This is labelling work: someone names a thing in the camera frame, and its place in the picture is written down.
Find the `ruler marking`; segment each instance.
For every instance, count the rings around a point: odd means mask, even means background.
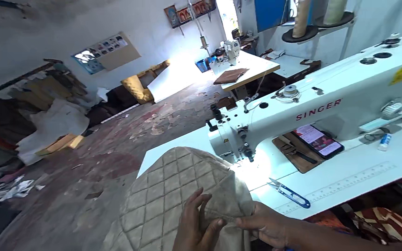
[[[337,182],[334,182],[330,185],[327,185],[323,188],[320,188],[312,193],[309,193],[308,195],[305,196],[307,200],[309,200],[311,203],[317,202],[325,197],[328,197],[330,195],[333,195],[337,192],[343,191],[346,188],[349,188],[353,185],[356,185],[360,182],[364,182],[368,179],[371,179],[379,174],[382,174],[392,168],[395,168],[396,166],[390,164],[388,161],[379,163],[376,166],[367,168],[365,170],[360,171],[357,174],[352,174],[346,178],[343,178],[342,180],[339,180]],[[274,210],[281,214],[289,214],[297,209],[301,208],[299,205],[297,205],[294,202],[288,202],[284,205],[281,205]]]

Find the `glue stick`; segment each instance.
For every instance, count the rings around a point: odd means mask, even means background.
[[[392,134],[384,134],[378,145],[379,151],[387,151],[387,146],[390,144]]]

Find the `blue-handled thread snips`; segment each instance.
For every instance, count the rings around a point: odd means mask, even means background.
[[[271,179],[271,178],[269,178],[269,179],[271,180],[271,182],[268,183],[268,184],[270,186],[272,186],[274,189],[276,189],[283,196],[285,196],[288,199],[292,200],[293,202],[299,204],[303,208],[310,208],[311,207],[311,203],[307,199],[305,199],[304,197],[300,196],[299,194],[297,194],[293,190],[287,188],[285,185],[283,185],[282,183],[278,182],[277,180],[274,180],[274,179]]]

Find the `yellow tufted cushion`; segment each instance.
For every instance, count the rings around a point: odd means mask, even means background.
[[[121,81],[123,86],[136,98],[139,104],[145,104],[153,100],[150,90],[144,89],[137,75],[131,76]]]

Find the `worn floor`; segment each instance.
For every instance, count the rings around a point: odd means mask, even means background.
[[[129,117],[99,125],[77,149],[30,166],[25,179],[42,177],[46,187],[9,201],[22,212],[0,235],[0,251],[98,251],[145,152],[203,127],[212,118],[209,106],[227,96],[212,85],[212,73],[203,77],[157,104],[138,106]],[[86,198],[97,192],[99,197]]]

